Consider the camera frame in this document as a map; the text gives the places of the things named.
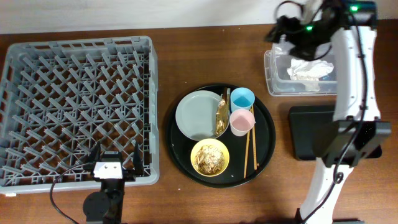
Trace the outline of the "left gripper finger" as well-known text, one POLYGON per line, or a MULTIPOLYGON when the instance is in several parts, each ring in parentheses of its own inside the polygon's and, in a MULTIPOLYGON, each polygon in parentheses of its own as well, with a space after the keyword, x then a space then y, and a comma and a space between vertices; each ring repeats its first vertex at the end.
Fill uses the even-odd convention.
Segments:
POLYGON ((97 142, 93 150, 90 152, 90 162, 96 162, 100 159, 101 143, 97 142))
POLYGON ((142 176, 144 174, 144 166, 140 156, 139 143, 136 142, 134 145, 134 155, 133 155, 133 165, 134 173, 137 176, 142 176))

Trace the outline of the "white napkin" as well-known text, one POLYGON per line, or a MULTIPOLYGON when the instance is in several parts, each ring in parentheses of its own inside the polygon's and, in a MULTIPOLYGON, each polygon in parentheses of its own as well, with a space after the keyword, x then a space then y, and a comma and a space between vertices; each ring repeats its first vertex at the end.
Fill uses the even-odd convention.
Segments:
POLYGON ((319 81, 334 69, 334 65, 325 60, 305 61, 292 59, 287 73, 291 80, 319 81))

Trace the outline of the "light blue cup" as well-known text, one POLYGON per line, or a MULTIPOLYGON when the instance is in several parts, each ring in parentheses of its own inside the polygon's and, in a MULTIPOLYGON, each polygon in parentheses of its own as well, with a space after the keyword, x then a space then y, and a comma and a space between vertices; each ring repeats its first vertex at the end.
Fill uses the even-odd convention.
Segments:
POLYGON ((238 109, 250 110, 255 102, 254 93, 244 87, 235 88, 231 93, 231 111, 234 112, 238 109))

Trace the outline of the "gold foil wrapper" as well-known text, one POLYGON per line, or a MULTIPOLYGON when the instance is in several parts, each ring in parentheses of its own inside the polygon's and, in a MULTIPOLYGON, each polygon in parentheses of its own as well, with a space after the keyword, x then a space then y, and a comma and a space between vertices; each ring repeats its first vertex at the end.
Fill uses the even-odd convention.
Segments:
POLYGON ((216 136, 220 136, 229 124, 229 96, 230 89, 225 87, 216 111, 216 136))

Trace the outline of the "pink cup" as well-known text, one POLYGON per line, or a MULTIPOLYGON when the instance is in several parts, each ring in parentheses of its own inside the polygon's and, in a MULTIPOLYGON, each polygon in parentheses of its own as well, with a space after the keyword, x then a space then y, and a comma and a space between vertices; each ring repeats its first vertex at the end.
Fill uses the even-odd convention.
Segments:
POLYGON ((237 109, 231 113, 229 122, 231 132, 240 137, 247 134, 254 127, 256 120, 249 110, 237 109))

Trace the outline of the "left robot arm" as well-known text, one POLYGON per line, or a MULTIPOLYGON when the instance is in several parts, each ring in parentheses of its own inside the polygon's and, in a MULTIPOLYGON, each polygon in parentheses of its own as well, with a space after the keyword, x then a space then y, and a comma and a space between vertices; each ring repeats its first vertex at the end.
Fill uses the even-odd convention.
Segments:
POLYGON ((125 182, 135 181, 144 174, 140 155, 133 154, 133 169, 123 168, 120 152, 101 152, 97 143, 83 166, 94 181, 101 184, 100 190, 89 194, 83 203, 87 223, 121 223, 125 182))

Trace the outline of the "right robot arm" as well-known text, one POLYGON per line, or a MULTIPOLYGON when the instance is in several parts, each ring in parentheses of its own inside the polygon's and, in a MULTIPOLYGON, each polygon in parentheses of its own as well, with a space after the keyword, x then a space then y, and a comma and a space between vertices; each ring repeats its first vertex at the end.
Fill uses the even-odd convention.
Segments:
POLYGON ((313 142, 315 172, 307 197, 296 211, 296 223, 331 223, 341 189, 361 159, 391 135, 381 120, 374 89, 374 44, 377 6, 374 1, 308 1, 300 17, 276 16, 266 35, 293 47, 291 56, 314 61, 328 43, 335 55, 337 98, 333 121, 313 142))

